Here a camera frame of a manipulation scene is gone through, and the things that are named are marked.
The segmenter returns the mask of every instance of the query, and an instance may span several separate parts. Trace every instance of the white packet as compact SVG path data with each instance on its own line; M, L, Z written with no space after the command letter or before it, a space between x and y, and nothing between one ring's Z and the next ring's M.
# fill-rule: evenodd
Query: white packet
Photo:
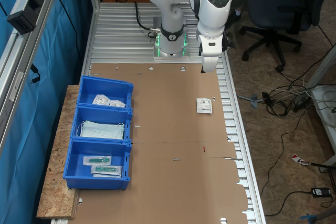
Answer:
M85 156L83 165L110 165L112 156Z
M196 98L197 113L212 114L212 104L210 99Z
M92 165L91 174L99 173L121 176L121 168L119 165Z
M103 94L97 94L92 104L108 106L110 104L110 99Z
M98 173L95 173L93 176L103 177L103 178L121 178L121 176L117 176L117 175L107 175L107 174L98 174Z
M123 102L118 101L118 100L110 100L110 105L109 106L125 108L126 104L124 104Z

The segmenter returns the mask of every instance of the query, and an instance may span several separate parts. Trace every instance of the blue plastic tray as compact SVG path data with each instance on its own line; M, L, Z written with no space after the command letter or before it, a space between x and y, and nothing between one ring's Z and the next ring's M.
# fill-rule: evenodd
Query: blue plastic tray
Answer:
M103 138L105 140L131 142L131 119L132 111L118 110L106 108L106 106L89 106L89 105L76 105L75 115L73 117L72 129L70 137L76 137L77 128L83 121L91 121L94 123L103 124L119 124L125 125L124 136L122 140ZM79 137L81 139L92 139L91 137Z
M63 179L69 188L82 189L122 189L127 188L129 177L129 162L132 144L106 141L102 138L82 140L72 138L69 144ZM111 165L123 167L121 178L94 177L91 166L83 165L84 156L112 156Z
M119 100L126 104L123 109L132 110L131 98L134 85L124 81L116 81L104 78L91 76L82 76L80 79L77 104L93 105L92 104L97 94L103 94L110 100Z

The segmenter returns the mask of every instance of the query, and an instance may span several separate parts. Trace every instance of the blue surgical mask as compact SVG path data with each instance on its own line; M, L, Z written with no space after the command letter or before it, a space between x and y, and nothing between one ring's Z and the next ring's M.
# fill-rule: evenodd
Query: blue surgical mask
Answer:
M114 125L93 123L90 121L82 122L78 128L79 127L81 127L80 136L83 137L112 138L120 140L123 139L125 129L125 125L123 123Z

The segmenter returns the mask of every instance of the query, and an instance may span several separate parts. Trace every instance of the wooden board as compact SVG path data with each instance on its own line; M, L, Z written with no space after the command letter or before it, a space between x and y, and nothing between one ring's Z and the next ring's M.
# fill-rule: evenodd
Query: wooden board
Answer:
M79 190L67 187L67 182L63 180L63 171L78 89L77 85L68 86L37 210L38 218L72 219L76 214Z

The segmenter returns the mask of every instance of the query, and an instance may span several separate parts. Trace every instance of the brown cardboard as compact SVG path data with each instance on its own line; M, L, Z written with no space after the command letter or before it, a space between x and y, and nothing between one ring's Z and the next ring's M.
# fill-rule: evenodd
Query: brown cardboard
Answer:
M236 152L215 72L188 64L93 64L91 74L134 84L131 181L125 191L81 190L83 203L69 224L247 223L236 163L224 159ZM196 113L196 98L212 97L213 113Z
M122 190L82 190L83 203L69 224L229 224L247 223L246 193L238 185L237 167L212 143L204 152L202 143L134 144L131 182ZM173 148L184 146L184 157L172 160Z
M201 73L201 68L197 64L93 64L91 74L134 84L132 123L139 127L132 129L133 143L224 141L227 157L236 157L233 143L227 142L217 74ZM213 97L212 114L196 113L196 98Z

